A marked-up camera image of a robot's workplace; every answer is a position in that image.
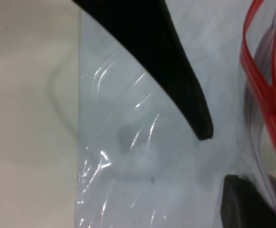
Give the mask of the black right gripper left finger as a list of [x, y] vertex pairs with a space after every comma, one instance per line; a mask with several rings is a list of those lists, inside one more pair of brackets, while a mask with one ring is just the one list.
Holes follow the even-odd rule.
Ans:
[[224, 228], [276, 228], [276, 213], [250, 181], [237, 175], [224, 178], [220, 216]]

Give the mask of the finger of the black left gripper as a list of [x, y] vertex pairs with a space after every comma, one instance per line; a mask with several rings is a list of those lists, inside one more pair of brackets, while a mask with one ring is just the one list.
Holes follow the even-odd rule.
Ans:
[[76, 0], [150, 73], [199, 140], [212, 138], [207, 102], [163, 0]]

